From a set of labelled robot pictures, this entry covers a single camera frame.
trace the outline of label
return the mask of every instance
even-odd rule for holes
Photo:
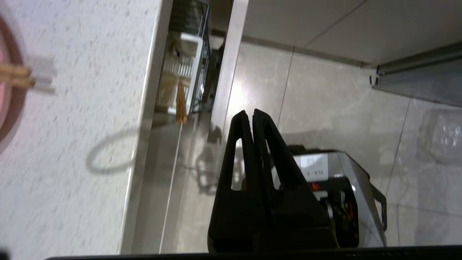
[[[328,197],[327,191],[313,192],[313,194],[315,195],[317,201],[320,201],[322,198]]]
[[[300,157],[300,170],[307,182],[328,179],[327,155],[303,155]]]

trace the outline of countertop edge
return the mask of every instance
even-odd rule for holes
[[[146,65],[146,77],[144,80],[143,94],[138,120],[138,138],[132,151],[133,166],[129,169],[127,192],[125,196],[124,211],[120,240],[117,246],[117,254],[130,254],[136,225],[136,217],[140,202],[141,186],[145,171],[147,148],[154,117],[154,106],[157,90],[162,71],[165,43],[170,22],[172,0],[161,0],[160,8],[153,25],[149,58]]]

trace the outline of red light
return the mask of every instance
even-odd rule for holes
[[[353,207],[351,206],[351,203],[350,203],[350,218],[353,218]]]
[[[317,183],[313,182],[311,184],[311,189],[314,190],[314,191],[317,191],[317,190],[319,190],[319,185]]]

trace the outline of chopsticks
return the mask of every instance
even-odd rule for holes
[[[29,89],[35,86],[35,78],[30,75],[32,71],[28,67],[0,63],[0,82],[4,82],[13,87]]]
[[[186,123],[188,116],[186,115],[186,102],[184,100],[184,85],[181,80],[178,81],[178,89],[176,92],[176,123]]]

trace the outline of speckled countertop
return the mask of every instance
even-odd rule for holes
[[[120,252],[160,0],[0,0],[29,91],[0,144],[0,248],[12,259]]]

